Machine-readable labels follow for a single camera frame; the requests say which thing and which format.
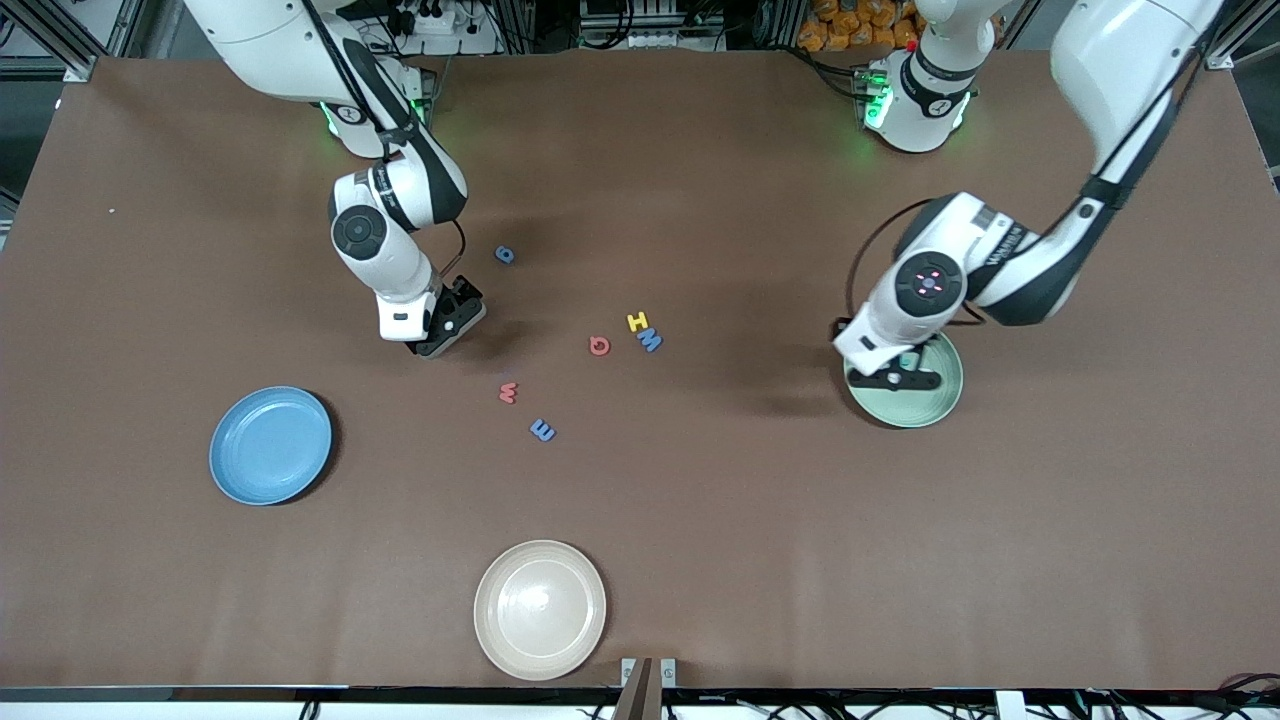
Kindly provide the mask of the pale green round plate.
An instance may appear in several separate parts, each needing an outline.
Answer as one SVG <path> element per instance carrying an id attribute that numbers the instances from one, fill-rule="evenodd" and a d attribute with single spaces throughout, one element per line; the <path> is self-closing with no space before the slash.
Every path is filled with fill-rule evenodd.
<path id="1" fill-rule="evenodd" d="M 937 391 L 850 389 L 852 401 L 878 423 L 900 429 L 918 429 L 943 420 L 957 405 L 964 384 L 960 355 L 943 333 L 937 355 L 931 352 L 925 366 L 942 372 L 943 384 Z"/>

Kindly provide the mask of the blue round plate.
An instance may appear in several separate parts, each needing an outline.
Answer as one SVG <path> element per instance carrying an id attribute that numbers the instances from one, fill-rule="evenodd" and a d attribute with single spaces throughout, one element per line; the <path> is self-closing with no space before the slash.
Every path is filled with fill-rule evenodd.
<path id="1" fill-rule="evenodd" d="M 323 402 L 306 389 L 275 386 L 246 395 L 224 414 L 207 464 L 228 498 L 275 506 L 298 498 L 324 474 L 333 443 Z"/>

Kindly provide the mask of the white power strip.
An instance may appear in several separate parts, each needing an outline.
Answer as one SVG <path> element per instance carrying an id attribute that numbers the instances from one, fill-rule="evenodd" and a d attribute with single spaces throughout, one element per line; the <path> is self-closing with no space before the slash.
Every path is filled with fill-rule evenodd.
<path id="1" fill-rule="evenodd" d="M 485 0 L 387 0 L 385 27 L 404 55 L 493 55 L 506 50 Z"/>

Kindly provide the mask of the pile of orange objects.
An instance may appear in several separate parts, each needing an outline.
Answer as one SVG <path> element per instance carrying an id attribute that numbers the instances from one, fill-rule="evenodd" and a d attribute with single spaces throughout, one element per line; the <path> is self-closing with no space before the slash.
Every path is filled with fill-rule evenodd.
<path id="1" fill-rule="evenodd" d="M 914 49 L 927 28 L 914 0 L 810 0 L 796 45 L 810 53 L 870 45 Z"/>

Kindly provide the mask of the beige round plate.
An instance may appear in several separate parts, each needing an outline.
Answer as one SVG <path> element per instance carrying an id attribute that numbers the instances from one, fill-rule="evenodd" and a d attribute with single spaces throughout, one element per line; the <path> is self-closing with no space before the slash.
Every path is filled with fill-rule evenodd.
<path id="1" fill-rule="evenodd" d="M 486 659 L 522 682 L 576 671 L 598 647 L 608 601 L 600 573 L 572 544 L 531 539 L 500 553 L 483 574 L 474 628 Z"/>

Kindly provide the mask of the grey control box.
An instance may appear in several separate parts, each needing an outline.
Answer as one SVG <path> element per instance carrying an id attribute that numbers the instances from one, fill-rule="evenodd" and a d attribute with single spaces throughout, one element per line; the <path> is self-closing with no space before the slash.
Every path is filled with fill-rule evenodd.
<path id="1" fill-rule="evenodd" d="M 579 0 L 575 44 L 595 50 L 726 49 L 723 0 Z"/>

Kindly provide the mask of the metal table edge bracket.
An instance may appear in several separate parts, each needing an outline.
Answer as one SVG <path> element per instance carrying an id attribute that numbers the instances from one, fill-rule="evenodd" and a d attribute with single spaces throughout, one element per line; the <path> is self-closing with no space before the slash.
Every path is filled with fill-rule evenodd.
<path id="1" fill-rule="evenodd" d="M 676 659 L 622 659 L 621 680 L 611 720 L 678 720 L 664 697 L 677 688 Z"/>

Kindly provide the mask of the aluminium frame post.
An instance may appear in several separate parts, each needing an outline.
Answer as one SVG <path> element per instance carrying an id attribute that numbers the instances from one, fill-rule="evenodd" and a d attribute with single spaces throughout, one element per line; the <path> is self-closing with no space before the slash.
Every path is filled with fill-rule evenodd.
<path id="1" fill-rule="evenodd" d="M 58 0 L 0 0 L 0 15 L 14 35 L 40 47 L 31 54 L 0 49 L 0 79 L 86 82 L 106 53 Z"/>
<path id="2" fill-rule="evenodd" d="M 1280 0 L 1224 0 L 1204 64 L 1230 70 L 1280 54 Z"/>

